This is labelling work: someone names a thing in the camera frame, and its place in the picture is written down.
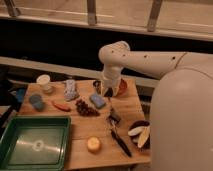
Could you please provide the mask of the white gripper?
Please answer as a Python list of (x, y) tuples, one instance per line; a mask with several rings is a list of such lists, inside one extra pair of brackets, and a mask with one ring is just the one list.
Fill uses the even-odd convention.
[(119, 94), (121, 70), (119, 68), (104, 68), (101, 73), (101, 96), (108, 97), (108, 88), (112, 88), (112, 97)]

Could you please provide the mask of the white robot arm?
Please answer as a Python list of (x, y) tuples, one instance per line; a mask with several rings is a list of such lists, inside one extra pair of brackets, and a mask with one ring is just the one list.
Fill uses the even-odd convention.
[(213, 171), (213, 54), (99, 50), (103, 92), (118, 93), (121, 70), (156, 78), (150, 108), (151, 171)]

